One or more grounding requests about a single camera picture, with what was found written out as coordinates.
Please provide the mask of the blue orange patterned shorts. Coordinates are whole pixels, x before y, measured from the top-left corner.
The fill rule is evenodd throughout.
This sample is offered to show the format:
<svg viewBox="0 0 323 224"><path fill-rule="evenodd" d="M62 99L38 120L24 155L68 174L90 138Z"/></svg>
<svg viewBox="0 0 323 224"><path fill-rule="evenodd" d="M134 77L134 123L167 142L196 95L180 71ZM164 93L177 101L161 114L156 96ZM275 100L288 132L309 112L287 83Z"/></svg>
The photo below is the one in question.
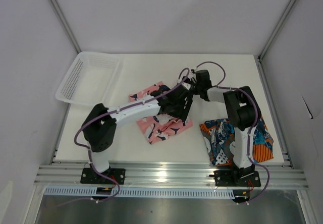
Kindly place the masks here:
<svg viewBox="0 0 323 224"><path fill-rule="evenodd" d="M215 166L251 162L261 163L274 158L273 143L263 117L251 131L248 142L248 129L240 131L228 119L208 120L199 125L206 145L210 162Z"/></svg>

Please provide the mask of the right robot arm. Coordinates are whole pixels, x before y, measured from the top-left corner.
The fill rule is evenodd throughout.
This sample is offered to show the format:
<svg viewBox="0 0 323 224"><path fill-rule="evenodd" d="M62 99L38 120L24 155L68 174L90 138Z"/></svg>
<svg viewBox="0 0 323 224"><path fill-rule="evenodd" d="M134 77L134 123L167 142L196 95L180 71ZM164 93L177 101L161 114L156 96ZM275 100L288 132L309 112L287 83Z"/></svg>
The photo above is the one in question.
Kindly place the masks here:
<svg viewBox="0 0 323 224"><path fill-rule="evenodd" d="M190 81L195 95L205 101L225 104L228 120L235 128L235 152L230 178L235 185L243 185L254 174L252 138L261 116L250 87L213 86L208 70L192 71Z"/></svg>

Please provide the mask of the pink star patterned shorts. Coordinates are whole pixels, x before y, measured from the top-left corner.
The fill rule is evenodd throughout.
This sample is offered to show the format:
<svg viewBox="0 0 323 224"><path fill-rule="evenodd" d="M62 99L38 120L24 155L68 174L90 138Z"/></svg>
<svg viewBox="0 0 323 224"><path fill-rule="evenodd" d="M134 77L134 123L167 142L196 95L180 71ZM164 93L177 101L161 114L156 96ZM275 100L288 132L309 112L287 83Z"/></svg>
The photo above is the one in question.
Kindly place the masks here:
<svg viewBox="0 0 323 224"><path fill-rule="evenodd" d="M169 90L163 81L149 86L135 94L129 95L129 101L134 102L150 95L151 92L161 89L162 92ZM162 114L142 118L137 121L142 134L145 136L149 144L155 144L160 141L166 141L169 138L180 134L193 126L193 121L188 118L186 121L174 118L172 116Z"/></svg>

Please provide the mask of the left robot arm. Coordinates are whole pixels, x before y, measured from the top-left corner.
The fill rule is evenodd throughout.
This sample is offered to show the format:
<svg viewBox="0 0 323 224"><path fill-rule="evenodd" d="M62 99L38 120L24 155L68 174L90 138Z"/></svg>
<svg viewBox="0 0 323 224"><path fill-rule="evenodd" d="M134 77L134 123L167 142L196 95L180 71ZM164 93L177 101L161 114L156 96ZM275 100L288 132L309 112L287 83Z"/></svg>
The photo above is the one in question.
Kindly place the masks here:
<svg viewBox="0 0 323 224"><path fill-rule="evenodd" d="M191 85L183 83L172 89L155 86L146 96L135 94L130 103L114 109L97 104L79 130L88 142L86 148L94 168L92 178L103 184L110 177L107 149L113 143L116 129L137 122L150 144L165 141L192 127L187 118L192 99Z"/></svg>

